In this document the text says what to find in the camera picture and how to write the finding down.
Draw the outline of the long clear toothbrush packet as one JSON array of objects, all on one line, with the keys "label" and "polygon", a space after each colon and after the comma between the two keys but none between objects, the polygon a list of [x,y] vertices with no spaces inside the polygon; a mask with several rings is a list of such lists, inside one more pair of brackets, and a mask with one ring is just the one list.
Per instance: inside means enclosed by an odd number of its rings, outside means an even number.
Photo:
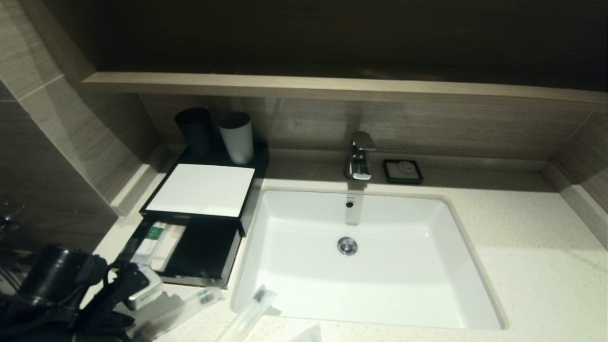
[{"label": "long clear toothbrush packet", "polygon": [[147,320],[134,334],[135,342],[152,342],[159,336],[175,329],[185,321],[221,301],[225,296],[219,288],[208,287],[189,295],[172,308]]}]

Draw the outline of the black pull-out drawer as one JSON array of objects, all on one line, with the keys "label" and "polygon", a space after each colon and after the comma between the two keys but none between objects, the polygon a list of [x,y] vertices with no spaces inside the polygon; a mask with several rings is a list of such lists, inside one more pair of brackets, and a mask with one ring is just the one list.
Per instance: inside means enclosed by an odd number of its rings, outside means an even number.
[{"label": "black pull-out drawer", "polygon": [[188,286],[216,286],[226,288],[242,236],[237,224],[227,219],[189,219],[161,221],[155,216],[143,220],[128,239],[115,262],[128,263],[146,233],[155,222],[185,226],[169,264],[164,271],[156,271],[166,284]]}]

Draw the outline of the black glossy storage box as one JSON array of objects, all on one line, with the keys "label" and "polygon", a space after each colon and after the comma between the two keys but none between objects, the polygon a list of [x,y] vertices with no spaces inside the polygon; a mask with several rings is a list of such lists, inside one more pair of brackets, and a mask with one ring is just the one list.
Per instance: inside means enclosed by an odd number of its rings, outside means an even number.
[{"label": "black glossy storage box", "polygon": [[200,158],[186,148],[140,209],[161,221],[227,219],[249,231],[270,161],[268,145],[254,142],[253,160],[233,163],[225,151]]}]

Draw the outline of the drawer packet with green label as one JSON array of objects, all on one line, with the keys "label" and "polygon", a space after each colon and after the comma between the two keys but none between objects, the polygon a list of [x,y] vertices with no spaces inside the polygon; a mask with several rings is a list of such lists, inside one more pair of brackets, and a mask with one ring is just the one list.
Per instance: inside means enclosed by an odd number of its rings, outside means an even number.
[{"label": "drawer packet with green label", "polygon": [[169,231],[169,227],[169,223],[155,222],[144,236],[130,261],[140,266],[149,266],[161,240]]}]

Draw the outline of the dark bathtub tap fixture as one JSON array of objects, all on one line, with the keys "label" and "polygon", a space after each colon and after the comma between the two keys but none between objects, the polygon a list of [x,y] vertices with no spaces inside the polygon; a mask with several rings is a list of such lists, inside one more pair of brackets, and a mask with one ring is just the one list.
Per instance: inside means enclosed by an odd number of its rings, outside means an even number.
[{"label": "dark bathtub tap fixture", "polygon": [[0,215],[0,235],[22,229],[22,226],[12,216]]}]

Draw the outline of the long packet with green label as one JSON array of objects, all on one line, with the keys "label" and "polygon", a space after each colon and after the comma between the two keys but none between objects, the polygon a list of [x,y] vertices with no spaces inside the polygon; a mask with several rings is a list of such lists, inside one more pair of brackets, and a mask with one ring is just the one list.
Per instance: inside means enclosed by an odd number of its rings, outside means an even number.
[{"label": "long packet with green label", "polygon": [[244,342],[260,318],[269,309],[277,293],[262,285],[245,307],[235,316],[222,331],[215,342]]}]

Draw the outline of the black cup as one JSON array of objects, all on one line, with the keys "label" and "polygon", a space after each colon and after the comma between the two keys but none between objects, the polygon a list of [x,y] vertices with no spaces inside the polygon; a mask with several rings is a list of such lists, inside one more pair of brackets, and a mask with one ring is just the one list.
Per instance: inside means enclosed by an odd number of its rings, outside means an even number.
[{"label": "black cup", "polygon": [[193,154],[200,158],[213,155],[215,132],[211,115],[205,108],[180,111],[174,121]]}]

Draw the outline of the white cup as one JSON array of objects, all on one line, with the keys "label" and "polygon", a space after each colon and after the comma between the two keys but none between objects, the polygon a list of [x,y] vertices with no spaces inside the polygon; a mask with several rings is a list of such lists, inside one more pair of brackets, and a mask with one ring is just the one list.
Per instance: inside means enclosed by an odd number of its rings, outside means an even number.
[{"label": "white cup", "polygon": [[218,128],[232,162],[247,164],[253,160],[254,145],[250,115],[242,112],[223,114],[218,119]]}]

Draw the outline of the chrome sink drain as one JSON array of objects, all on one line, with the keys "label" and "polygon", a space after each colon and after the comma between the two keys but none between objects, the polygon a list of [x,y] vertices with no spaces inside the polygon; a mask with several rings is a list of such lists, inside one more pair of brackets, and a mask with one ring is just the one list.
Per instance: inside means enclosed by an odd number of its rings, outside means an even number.
[{"label": "chrome sink drain", "polygon": [[342,237],[336,245],[339,253],[345,256],[352,256],[358,251],[358,243],[352,237]]}]

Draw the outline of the white ceramic sink basin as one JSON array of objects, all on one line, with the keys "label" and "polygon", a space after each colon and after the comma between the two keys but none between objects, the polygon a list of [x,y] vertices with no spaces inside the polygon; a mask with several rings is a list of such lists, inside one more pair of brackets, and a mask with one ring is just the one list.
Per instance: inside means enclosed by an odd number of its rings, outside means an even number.
[{"label": "white ceramic sink basin", "polygon": [[[337,241],[352,237],[345,256]],[[266,190],[231,308],[262,285],[268,314],[312,320],[502,330],[504,319],[452,204],[441,197]]]}]

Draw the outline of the chrome faucet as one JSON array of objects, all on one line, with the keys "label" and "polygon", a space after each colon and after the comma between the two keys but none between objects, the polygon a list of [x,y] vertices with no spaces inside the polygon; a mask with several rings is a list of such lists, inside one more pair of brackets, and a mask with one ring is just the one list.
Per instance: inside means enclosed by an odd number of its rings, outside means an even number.
[{"label": "chrome faucet", "polygon": [[345,177],[356,181],[371,180],[371,163],[368,160],[367,154],[376,149],[376,143],[374,143],[371,135],[367,132],[352,132],[347,165],[344,171]]}]

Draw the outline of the black square soap dish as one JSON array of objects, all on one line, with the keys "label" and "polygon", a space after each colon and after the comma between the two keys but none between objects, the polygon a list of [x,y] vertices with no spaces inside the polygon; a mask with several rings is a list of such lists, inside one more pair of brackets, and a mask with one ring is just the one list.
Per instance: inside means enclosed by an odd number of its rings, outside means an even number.
[{"label": "black square soap dish", "polygon": [[424,177],[420,171],[420,168],[416,161],[414,160],[406,160],[407,162],[412,162],[416,167],[416,174],[404,174],[401,173],[398,169],[398,163],[403,160],[383,160],[383,169],[386,175],[386,180],[391,184],[406,184],[406,185],[421,185],[423,184]]}]

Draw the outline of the wooden wall shelf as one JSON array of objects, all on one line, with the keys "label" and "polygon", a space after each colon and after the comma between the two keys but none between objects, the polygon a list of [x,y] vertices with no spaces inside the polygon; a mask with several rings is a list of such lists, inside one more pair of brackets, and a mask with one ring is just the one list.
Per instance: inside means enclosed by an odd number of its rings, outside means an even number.
[{"label": "wooden wall shelf", "polygon": [[606,92],[521,85],[174,72],[96,72],[82,85],[99,92],[472,103],[608,114]]}]

